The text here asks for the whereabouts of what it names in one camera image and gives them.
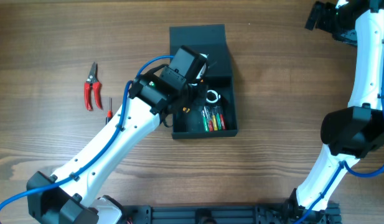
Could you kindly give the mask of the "dark green box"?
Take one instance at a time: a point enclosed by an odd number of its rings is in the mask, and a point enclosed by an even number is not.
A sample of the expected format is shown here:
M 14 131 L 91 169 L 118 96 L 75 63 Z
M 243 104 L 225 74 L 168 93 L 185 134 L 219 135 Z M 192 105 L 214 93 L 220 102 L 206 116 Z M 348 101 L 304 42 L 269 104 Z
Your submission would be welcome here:
M 173 116 L 173 139 L 197 139 L 233 137 L 238 132 L 236 103 L 231 56 L 225 35 L 225 26 L 183 26 L 170 27 L 170 54 L 174 55 L 180 46 L 186 45 L 207 56 L 208 68 L 203 83 L 197 85 L 198 93 L 191 104 L 191 111 L 179 110 Z M 221 94 L 221 102 L 226 130 L 205 132 L 201 111 L 206 103 L 207 91 L 215 90 Z

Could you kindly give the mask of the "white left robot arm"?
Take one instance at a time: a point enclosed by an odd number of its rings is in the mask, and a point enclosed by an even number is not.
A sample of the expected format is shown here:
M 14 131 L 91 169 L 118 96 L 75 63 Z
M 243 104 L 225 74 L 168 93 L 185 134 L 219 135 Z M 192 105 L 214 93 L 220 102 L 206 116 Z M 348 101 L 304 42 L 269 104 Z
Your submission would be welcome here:
M 39 223 L 126 223 L 121 204 L 97 196 L 123 158 L 170 115 L 196 97 L 207 56 L 181 46 L 170 63 L 127 82 L 123 102 L 108 124 L 51 175 L 36 172 L 27 182 L 29 215 Z

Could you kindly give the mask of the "red handled pruning shears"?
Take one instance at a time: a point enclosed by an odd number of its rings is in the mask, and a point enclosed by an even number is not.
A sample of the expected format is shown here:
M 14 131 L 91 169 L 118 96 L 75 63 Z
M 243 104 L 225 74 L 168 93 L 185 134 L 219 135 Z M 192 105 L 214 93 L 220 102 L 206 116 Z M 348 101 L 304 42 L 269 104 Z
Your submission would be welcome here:
M 100 96 L 100 89 L 101 89 L 101 83 L 97 79 L 97 73 L 98 73 L 98 64 L 96 62 L 93 62 L 91 65 L 91 69 L 89 71 L 88 77 L 84 83 L 83 86 L 83 95 L 84 95 L 84 102 L 85 102 L 85 108 L 88 111 L 91 111 L 92 105 L 91 105 L 91 92 L 94 94 L 94 99 L 97 107 L 99 109 L 103 109 L 103 106 L 101 104 L 101 96 Z

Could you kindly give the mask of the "black red screwdriver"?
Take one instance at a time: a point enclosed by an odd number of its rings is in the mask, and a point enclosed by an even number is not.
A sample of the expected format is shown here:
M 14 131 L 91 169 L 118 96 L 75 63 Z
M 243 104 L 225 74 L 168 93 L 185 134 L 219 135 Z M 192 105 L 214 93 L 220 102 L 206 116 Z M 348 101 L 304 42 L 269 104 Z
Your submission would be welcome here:
M 110 120 L 113 117 L 113 111 L 112 111 L 112 98 L 109 97 L 109 105 L 108 105 L 108 112 L 105 119 L 105 124 L 108 124 Z

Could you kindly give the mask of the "black round tape measure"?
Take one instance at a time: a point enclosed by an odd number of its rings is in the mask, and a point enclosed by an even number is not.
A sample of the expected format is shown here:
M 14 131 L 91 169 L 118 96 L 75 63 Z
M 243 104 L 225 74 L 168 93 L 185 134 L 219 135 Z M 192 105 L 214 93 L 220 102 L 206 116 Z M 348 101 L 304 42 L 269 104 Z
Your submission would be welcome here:
M 206 103 L 208 105 L 216 105 L 221 102 L 221 94 L 219 94 L 215 90 L 208 90 L 207 91 L 207 97 L 206 97 Z

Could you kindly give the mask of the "clear plastic screwdriver case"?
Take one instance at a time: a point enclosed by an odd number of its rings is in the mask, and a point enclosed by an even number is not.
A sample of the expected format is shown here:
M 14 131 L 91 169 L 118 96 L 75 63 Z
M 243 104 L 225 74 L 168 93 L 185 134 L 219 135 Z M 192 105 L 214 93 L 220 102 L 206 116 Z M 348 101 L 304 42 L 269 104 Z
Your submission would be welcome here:
M 201 115 L 205 132 L 224 131 L 227 129 L 221 106 L 204 106 Z

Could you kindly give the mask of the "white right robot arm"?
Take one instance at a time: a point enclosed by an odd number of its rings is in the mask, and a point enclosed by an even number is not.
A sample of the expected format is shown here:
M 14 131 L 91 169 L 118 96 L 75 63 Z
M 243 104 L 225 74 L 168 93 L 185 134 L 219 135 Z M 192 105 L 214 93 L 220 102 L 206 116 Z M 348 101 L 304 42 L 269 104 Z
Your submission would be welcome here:
M 384 172 L 352 169 L 384 145 L 384 1 L 316 1 L 305 28 L 320 29 L 357 49 L 353 90 L 342 110 L 327 114 L 321 126 L 319 157 L 296 189 L 296 203 L 308 213 L 327 208 L 345 174 L 371 178 Z

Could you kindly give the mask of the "orange black pliers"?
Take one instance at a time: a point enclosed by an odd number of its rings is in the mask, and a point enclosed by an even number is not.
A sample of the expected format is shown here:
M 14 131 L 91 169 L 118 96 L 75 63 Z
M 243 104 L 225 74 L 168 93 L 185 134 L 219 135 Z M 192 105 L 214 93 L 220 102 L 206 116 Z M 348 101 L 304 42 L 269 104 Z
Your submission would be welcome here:
M 190 112 L 190 108 L 183 107 L 182 111 L 184 113 L 189 113 Z

